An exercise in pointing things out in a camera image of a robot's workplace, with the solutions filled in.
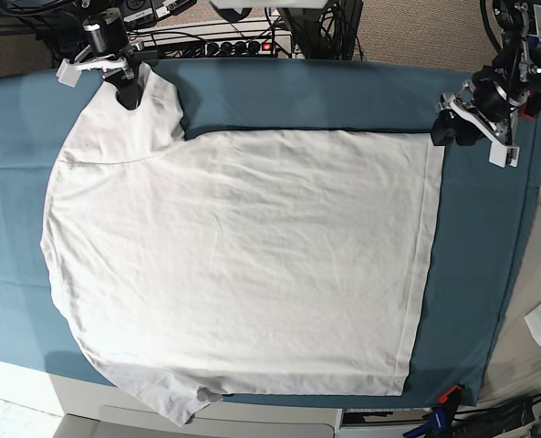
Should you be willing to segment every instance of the black cable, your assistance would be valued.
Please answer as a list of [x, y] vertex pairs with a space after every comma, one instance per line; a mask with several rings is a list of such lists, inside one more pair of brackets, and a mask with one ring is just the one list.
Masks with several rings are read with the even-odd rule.
[[234, 28], [234, 31], [235, 31], [235, 32], [237, 32], [238, 34], [240, 34], [240, 37], [245, 38], [245, 35], [240, 31], [240, 29], [238, 29], [237, 27], [234, 26], [234, 23], [230, 23], [230, 22], [228, 21], [228, 24], [229, 24], [231, 27]]
[[159, 45], [157, 44], [157, 40], [154, 37], [154, 34], [151, 34], [151, 41], [152, 41], [152, 44], [154, 44], [154, 48], [158, 49]]
[[181, 32], [181, 31], [177, 31], [177, 30], [168, 30], [168, 29], [150, 30], [150, 31], [132, 30], [132, 31], [130, 31], [130, 33], [133, 34], [134, 36], [138, 36], [138, 37], [142, 37], [142, 36], [154, 37], [153, 35], [180, 35], [180, 36], [183, 36], [183, 37], [191, 37], [191, 38], [197, 39], [199, 41], [203, 41], [204, 43], [209, 43], [209, 41], [207, 39], [205, 39], [205, 38], [201, 38], [200, 36], [188, 34], [186, 32]]
[[65, 9], [61, 10], [60, 12], [62, 14], [65, 14], [66, 16], [69, 16], [76, 23], [76, 26], [78, 27], [78, 29], [81, 28], [81, 22], [79, 21], [78, 16], [76, 16], [75, 14], [73, 14], [73, 13], [71, 13], [69, 11], [66, 11]]
[[[507, 80], [507, 89], [505, 90], [505, 96], [507, 97], [507, 105], [511, 105], [509, 103], [509, 93], [511, 92], [512, 88], [514, 87], [514, 80], [516, 77], [519, 78], [519, 61], [521, 60], [521, 44], [518, 41], [512, 42], [510, 44], [515, 44], [515, 55], [514, 55], [514, 63], [511, 67], [511, 70], [509, 71], [509, 78]], [[507, 140], [506, 144], [512, 144], [513, 143], [513, 133], [511, 128], [511, 114], [507, 117]]]
[[284, 9], [283, 11], [281, 11], [281, 14], [284, 14], [284, 19], [287, 23], [289, 24], [292, 24], [292, 25], [295, 25], [297, 26], [301, 32], [298, 33], [298, 32], [295, 32], [294, 29], [289, 29], [290, 30], [290, 34], [292, 35], [292, 38], [295, 42], [296, 45], [298, 45], [300, 47], [300, 44], [298, 44], [297, 42], [297, 39], [298, 39], [298, 36], [303, 36], [305, 37], [305, 39], [307, 40], [308, 42], [308, 48], [310, 50], [310, 52], [312, 53], [313, 51], [313, 42], [312, 40], [310, 39], [310, 36], [307, 35], [307, 31], [305, 30], [305, 28], [303, 28], [299, 23], [297, 23], [294, 18], [292, 17], [292, 15], [290, 14], [290, 11], [288, 11], [288, 9]]
[[334, 7], [339, 9], [340, 13], [342, 14], [342, 17], [340, 17], [340, 19], [342, 19], [345, 22], [345, 24], [348, 26], [348, 34], [349, 34], [349, 29], [351, 29], [353, 31], [353, 33], [355, 34], [355, 40], [358, 42], [359, 59], [361, 61], [363, 61], [363, 50], [361, 49], [361, 43], [359, 42], [358, 29], [353, 27], [351, 25], [351, 23], [347, 20], [347, 18], [345, 17], [345, 10], [344, 9], [339, 8], [338, 6], [334, 6]]
[[270, 20], [270, 14], [268, 13], [268, 8], [267, 7], [264, 8], [264, 15], [266, 17], [266, 21], [270, 25], [270, 29], [271, 29], [271, 32], [272, 32], [272, 48], [271, 48], [271, 51], [270, 51], [270, 55], [274, 55], [275, 43], [276, 43], [275, 42], [275, 40], [276, 40], [276, 30], [274, 29], [272, 20]]
[[[539, 392], [538, 394], [528, 396], [528, 399], [532, 400], [532, 406], [535, 406], [535, 405], [541, 403], [541, 392]], [[457, 415], [464, 415], [464, 414], [467, 414], [467, 413], [487, 414], [489, 412], [498, 413], [499, 411], [504, 411], [506, 409], [509, 409], [512, 405], [514, 405], [516, 403], [519, 403], [519, 401], [520, 401], [520, 398], [518, 397], [518, 398], [513, 399], [512, 401], [507, 401], [506, 403], [502, 404], [501, 406], [495, 406], [493, 408], [471, 409], [471, 410], [468, 410], [468, 411], [458, 411], [456, 414]]]
[[341, 51], [343, 51], [349, 42], [349, 30], [351, 29], [351, 25], [349, 24], [349, 21], [345, 19], [345, 9], [343, 7], [333, 5], [332, 8], [338, 12], [338, 20], [340, 20], [342, 23], [341, 27], [343, 30], [343, 35], [341, 36]]
[[333, 18], [336, 18], [335, 22], [335, 29], [337, 30], [337, 38], [338, 41], [338, 48], [337, 48], [337, 58], [336, 59], [342, 59], [343, 58], [343, 48], [345, 47], [345, 26], [346, 23], [341, 18], [341, 13], [338, 10], [333, 10]]
[[[22, 6], [18, 6], [18, 5], [15, 5], [15, 7], [17, 9], [19, 9], [20, 11], [24, 11], [26, 10], [24, 7]], [[34, 31], [35, 31], [35, 34], [36, 34], [36, 37], [38, 37], [38, 32], [37, 30], [35, 29], [34, 25], [31, 24], [30, 21], [20, 17], [20, 16], [16, 16], [15, 18], [17, 18], [21, 23], [23, 23], [23, 25], [25, 26], [28, 26], [28, 27], [31, 27]], [[41, 23], [42, 25], [46, 26], [47, 29], [49, 29], [49, 32], [53, 33], [54, 30], [53, 30], [53, 27], [51, 27], [51, 25], [49, 24], [49, 22], [42, 16], [33, 16], [33, 19], [35, 19], [36, 21], [38, 21], [39, 23]]]
[[73, 50], [73, 53], [71, 54], [71, 57], [69, 58], [69, 62], [73, 64], [76, 61], [76, 56], [79, 53], [79, 45], [81, 44], [81, 36], [78, 38], [78, 43], [76, 44], [76, 48]]
[[73, 1], [74, 0], [55, 0], [35, 9], [14, 11], [6, 9], [0, 0], [0, 13], [4, 16], [38, 16], [40, 14], [44, 14], [45, 12], [55, 11], [63, 6], [70, 5], [73, 3]]
[[491, 45], [494, 47], [495, 51], [499, 53], [501, 51], [501, 45], [497, 41], [491, 25], [489, 24], [489, 16], [487, 15], [487, 0], [479, 0], [479, 7], [481, 8], [481, 19], [483, 20], [483, 28], [485, 33], [491, 42]]
[[319, 28], [319, 34], [320, 34], [320, 31], [323, 31], [325, 33], [325, 37], [327, 38], [327, 41], [328, 41], [328, 44], [329, 46], [331, 47], [333, 45], [333, 38], [331, 38], [331, 35], [329, 34], [329, 32], [325, 29], [324, 26], [321, 25], [321, 27]]
[[287, 55], [288, 57], [292, 57], [292, 54], [288, 53], [284, 47], [280, 46], [278, 43], [274, 43], [276, 45], [277, 48], [279, 48], [280, 50], [282, 50], [282, 52]]
[[274, 23], [272, 23], [272, 25], [270, 25], [270, 26], [268, 27], [268, 29], [265, 30], [264, 32], [262, 32], [260, 35], [248, 39], [248, 40], [246, 41], [246, 43], [249, 43], [250, 41], [254, 41], [255, 39], [260, 39], [261, 37], [265, 37], [265, 36], [266, 36], [266, 33], [272, 32], [272, 30], [276, 27], [276, 24], [277, 24], [277, 23], [278, 23], [278, 20], [276, 20]]
[[330, 32], [331, 32], [331, 26], [333, 25], [333, 15], [331, 15], [330, 18], [331, 18], [331, 19], [329, 20], [328, 26], [327, 26], [327, 31], [329, 32], [329, 34], [330, 34]]

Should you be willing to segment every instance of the black device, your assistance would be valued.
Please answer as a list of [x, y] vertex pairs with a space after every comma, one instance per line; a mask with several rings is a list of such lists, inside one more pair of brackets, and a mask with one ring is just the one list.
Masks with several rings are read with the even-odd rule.
[[440, 437], [491, 438], [501, 433], [513, 431], [536, 419], [532, 411], [533, 405], [532, 398], [519, 397], [494, 411], [468, 417], [450, 430], [442, 432]]
[[[441, 96], [431, 133], [437, 146], [453, 140], [471, 146], [483, 136], [492, 143], [514, 146], [517, 113], [532, 119], [541, 110], [541, 0], [493, 0], [501, 43], [490, 27], [486, 0], [480, 0], [480, 9], [497, 55], [465, 81], [461, 91]], [[512, 147], [506, 164], [514, 155]]]
[[119, 0], [117, 5], [127, 30], [154, 26], [170, 15], [195, 5], [197, 0]]
[[134, 55], [120, 10], [112, 7], [90, 16], [82, 27], [96, 60], [125, 61], [125, 67], [103, 68], [102, 77], [116, 87], [118, 102], [124, 108], [136, 109], [142, 95], [138, 83], [140, 60]]

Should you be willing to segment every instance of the t-shirt sleeve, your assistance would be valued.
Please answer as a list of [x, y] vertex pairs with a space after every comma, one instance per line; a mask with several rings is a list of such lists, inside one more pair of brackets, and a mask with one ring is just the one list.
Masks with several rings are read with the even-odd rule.
[[128, 110], [118, 103], [116, 88], [104, 82], [79, 115], [57, 159], [70, 163], [135, 162], [184, 141], [177, 88], [146, 64], [140, 65], [139, 85], [140, 105]]

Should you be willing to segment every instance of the gray carpet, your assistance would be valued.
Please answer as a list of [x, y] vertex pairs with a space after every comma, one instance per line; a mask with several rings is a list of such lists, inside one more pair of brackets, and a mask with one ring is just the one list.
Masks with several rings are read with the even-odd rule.
[[[208, 0], [197, 0], [160, 25], [215, 19]], [[476, 71], [494, 55], [476, 0], [367, 0], [358, 35], [366, 60], [376, 62]], [[0, 77], [49, 68], [50, 62], [32, 36], [0, 37]]]

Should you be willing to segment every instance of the cable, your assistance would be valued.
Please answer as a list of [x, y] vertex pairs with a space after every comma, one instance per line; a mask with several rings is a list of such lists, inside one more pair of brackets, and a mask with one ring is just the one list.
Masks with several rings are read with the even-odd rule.
[[363, 61], [363, 50], [361, 49], [361, 43], [359, 42], [359, 35], [358, 35], [357, 29], [351, 25], [351, 23], [347, 20], [347, 18], [345, 18], [345, 15], [344, 15], [345, 11], [342, 8], [340, 8], [339, 6], [333, 6], [333, 7], [336, 8], [336, 10], [339, 10], [339, 12], [343, 15], [343, 16], [340, 16], [339, 19], [342, 19], [343, 22], [348, 26], [347, 35], [349, 34], [349, 29], [351, 29], [353, 33], [355, 34], [355, 40], [358, 43], [359, 59]]
[[282, 51], [282, 53], [284, 53], [287, 57], [292, 57], [292, 54], [291, 54], [291, 53], [288, 53], [288, 52], [285, 50], [284, 47], [280, 46], [280, 45], [279, 45], [278, 43], [276, 43], [276, 42], [275, 42], [274, 44], [275, 44], [275, 46], [276, 46], [277, 48], [279, 48], [279, 49]]
[[186, 32], [181, 32], [178, 30], [168, 30], [168, 29], [151, 30], [151, 31], [131, 30], [130, 33], [137, 37], [142, 37], [142, 36], [153, 37], [152, 35], [180, 35], [183, 37], [191, 37], [198, 41], [203, 41], [204, 43], [209, 43], [209, 41], [205, 38], [201, 38], [200, 36], [188, 34]]
[[333, 59], [341, 59], [343, 50], [343, 24], [341, 23], [341, 17], [333, 10], [331, 10], [328, 30], [330, 30], [331, 26], [333, 26], [333, 37], [331, 38], [331, 41], [333, 42], [331, 45], [331, 51], [333, 52], [332, 57]]
[[[307, 39], [308, 48], [309, 48], [310, 52], [312, 53], [312, 51], [313, 51], [313, 42], [310, 39], [310, 37], [307, 35], [307, 31], [305, 30], [305, 28], [303, 28], [299, 23], [297, 23], [294, 20], [294, 18], [290, 14], [290, 11], [287, 8], [280, 11], [280, 14], [283, 16], [283, 19], [286, 22], [286, 27], [288, 27], [288, 30], [290, 31], [290, 34], [292, 36], [292, 39], [293, 39], [293, 42], [295, 43], [295, 45], [298, 46], [299, 48], [302, 48], [300, 46], [300, 44], [298, 43], [298, 37], [303, 36], [303, 37], [305, 37]], [[302, 32], [300, 32], [300, 33], [295, 32], [294, 26], [291, 29], [290, 25], [297, 26]]]
[[234, 26], [234, 23], [230, 23], [229, 21], [227, 22], [231, 27], [234, 28], [234, 31], [237, 32], [238, 34], [240, 34], [240, 37], [242, 38], [245, 38], [245, 35], [240, 31], [240, 29], [238, 29], [237, 27]]
[[272, 32], [272, 47], [271, 47], [270, 55], [274, 55], [274, 51], [275, 51], [276, 31], [275, 31], [275, 29], [274, 29], [272, 20], [270, 20], [270, 14], [268, 13], [268, 8], [267, 8], [267, 7], [264, 8], [264, 16], [266, 17], [266, 21], [267, 21], [268, 24], [270, 25], [270, 29], [271, 29], [271, 32]]
[[479, 0], [479, 7], [481, 8], [481, 19], [483, 20], [483, 28], [485, 33], [491, 42], [491, 45], [494, 47], [495, 51], [499, 53], [501, 51], [501, 46], [495, 38], [491, 25], [489, 24], [489, 17], [487, 16], [487, 0]]
[[73, 3], [73, 0], [55, 0], [35, 9], [14, 11], [6, 9], [0, 0], [0, 13], [4, 16], [38, 16], [40, 14], [44, 14], [45, 12], [55, 11], [56, 9], [70, 5], [71, 3]]
[[253, 38], [248, 39], [248, 40], [246, 41], [246, 43], [249, 43], [250, 41], [254, 41], [255, 39], [260, 39], [261, 37], [265, 37], [265, 36], [266, 36], [266, 33], [272, 32], [272, 30], [276, 27], [276, 24], [277, 24], [277, 23], [278, 23], [278, 20], [275, 20], [275, 22], [272, 23], [272, 25], [270, 25], [270, 26], [268, 27], [267, 30], [265, 30], [264, 32], [262, 32], [262, 33], [261, 33], [260, 35], [258, 35], [258, 36], [255, 36], [255, 37], [253, 37]]
[[325, 33], [325, 37], [328, 40], [329, 46], [333, 47], [333, 38], [331, 38], [331, 35], [329, 34], [329, 32], [325, 29], [325, 27], [323, 25], [321, 25], [321, 27], [318, 29], [318, 34], [319, 35], [321, 35], [321, 30]]
[[[532, 406], [536, 406], [537, 404], [541, 403], [541, 392], [539, 392], [538, 394], [527, 396], [527, 399], [530, 399], [532, 401]], [[522, 397], [517, 397], [517, 398], [515, 398], [515, 399], [513, 399], [511, 401], [506, 401], [501, 406], [495, 406], [493, 408], [471, 409], [471, 410], [468, 410], [468, 411], [458, 411], [456, 414], [457, 415], [464, 415], [464, 414], [468, 414], [468, 413], [480, 413], [481, 415], [476, 416], [474, 418], [474, 420], [467, 419], [469, 421], [477, 421], [477, 419], [479, 417], [482, 418], [484, 415], [487, 415], [489, 413], [495, 413], [495, 414], [497, 414], [497, 417], [495, 417], [495, 418], [499, 419], [500, 417], [506, 415], [506, 412], [502, 413], [502, 415], [499, 415], [499, 412], [503, 412], [503, 411], [511, 408], [512, 405], [515, 405], [515, 404], [519, 403], [520, 400], [522, 400]]]
[[336, 5], [333, 5], [331, 9], [333, 10], [333, 16], [338, 20], [338, 24], [340, 27], [340, 48], [338, 49], [338, 59], [341, 59], [342, 57], [346, 57], [346, 53], [344, 53], [344, 50], [349, 44], [350, 25], [349, 22], [345, 19], [345, 9]]
[[[514, 63], [511, 66], [511, 71], [509, 72], [509, 79], [507, 80], [507, 90], [505, 91], [505, 95], [507, 97], [507, 105], [509, 105], [509, 92], [514, 86], [514, 80], [515, 78], [519, 77], [519, 61], [522, 57], [521, 52], [521, 45], [519, 42], [514, 41], [510, 44], [515, 44], [515, 55], [514, 55]], [[512, 129], [511, 129], [511, 115], [507, 116], [507, 140], [506, 144], [512, 144], [513, 138], [512, 138]]]
[[66, 16], [71, 17], [73, 19], [73, 21], [76, 23], [76, 26], [78, 27], [78, 29], [81, 28], [81, 22], [79, 21], [78, 16], [76, 16], [75, 14], [72, 14], [71, 12], [66, 11], [66, 10], [61, 10], [59, 12], [62, 13], [62, 14], [65, 14]]

